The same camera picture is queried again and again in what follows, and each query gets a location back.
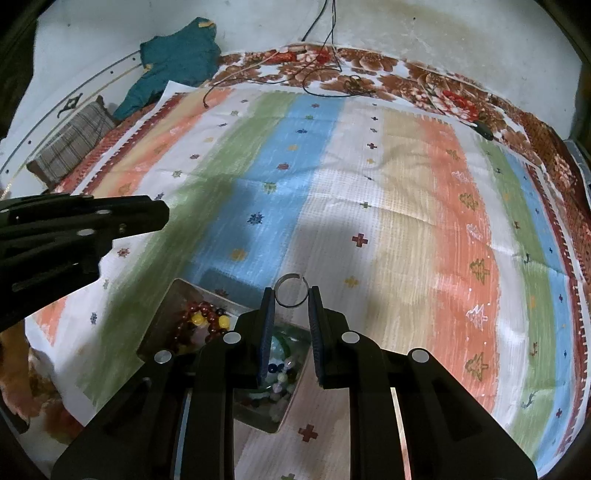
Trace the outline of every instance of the yellow bead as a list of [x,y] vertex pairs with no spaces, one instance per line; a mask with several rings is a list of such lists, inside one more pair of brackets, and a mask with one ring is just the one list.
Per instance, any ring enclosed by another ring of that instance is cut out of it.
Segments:
[[217,319],[217,322],[220,328],[225,328],[226,330],[230,328],[230,317],[228,315],[221,315],[221,317]]
[[206,323],[207,319],[203,315],[201,315],[201,312],[197,312],[191,317],[191,322],[193,322],[195,325],[199,326],[199,325],[203,325],[204,323]]

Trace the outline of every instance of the orange stripe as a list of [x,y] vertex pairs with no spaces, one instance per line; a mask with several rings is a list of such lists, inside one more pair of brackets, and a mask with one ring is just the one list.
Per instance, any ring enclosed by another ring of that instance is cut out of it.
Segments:
[[437,310],[430,349],[491,411],[498,377],[495,318],[499,272],[489,247],[488,217],[451,125],[429,118],[421,124],[429,144],[439,200]]
[[[220,104],[232,89],[213,90],[207,97],[211,107]],[[206,112],[204,90],[187,95],[105,176],[93,191],[95,197],[133,195],[144,176],[177,140],[195,126]]]
[[66,299],[67,297],[62,297],[43,307],[34,315],[35,321],[51,346],[56,341],[57,327],[60,323],[61,314],[66,306]]

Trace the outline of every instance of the striped blanket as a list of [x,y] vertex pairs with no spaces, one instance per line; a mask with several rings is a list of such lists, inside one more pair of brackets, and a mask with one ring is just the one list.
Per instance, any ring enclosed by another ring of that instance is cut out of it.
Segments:
[[[242,84],[205,109],[204,93],[170,84],[76,189],[147,194],[171,215],[28,319],[72,414],[86,424],[139,367],[172,279],[256,308],[298,272],[383,348],[431,351],[546,472],[584,420],[589,313],[543,172],[401,102]],[[278,315],[307,325],[305,308]],[[347,393],[310,367],[301,382],[276,435],[236,424],[237,478],[348,475]]]

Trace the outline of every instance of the metal ring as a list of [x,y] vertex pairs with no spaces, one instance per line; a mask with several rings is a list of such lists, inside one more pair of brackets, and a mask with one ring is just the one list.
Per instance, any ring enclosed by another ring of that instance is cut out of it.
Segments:
[[[283,284],[283,282],[285,280],[290,280],[292,278],[297,278],[298,280],[301,280],[304,283],[304,285],[306,286],[306,296],[303,298],[302,301],[300,301],[298,303],[294,303],[293,305],[286,305],[285,303],[281,303],[279,301],[279,298],[277,298],[277,292],[279,291],[279,287],[281,287],[281,285]],[[279,280],[277,280],[275,282],[275,287],[273,287],[273,290],[274,290],[274,294],[275,294],[275,301],[279,305],[281,305],[282,307],[285,307],[286,309],[294,309],[296,307],[299,307],[302,303],[304,303],[306,301],[306,299],[308,298],[308,292],[310,290],[310,286],[308,285],[308,282],[306,281],[306,279],[304,278],[303,275],[300,275],[299,273],[286,273]]]

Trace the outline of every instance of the teal garment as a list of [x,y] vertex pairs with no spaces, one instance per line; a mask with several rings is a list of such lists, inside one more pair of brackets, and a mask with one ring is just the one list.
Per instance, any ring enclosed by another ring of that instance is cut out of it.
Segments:
[[182,30],[168,37],[154,37],[139,47],[142,64],[152,65],[142,75],[113,116],[124,120],[145,107],[164,91],[169,80],[198,86],[217,71],[220,48],[215,43],[216,25],[199,27],[207,18],[197,17]]

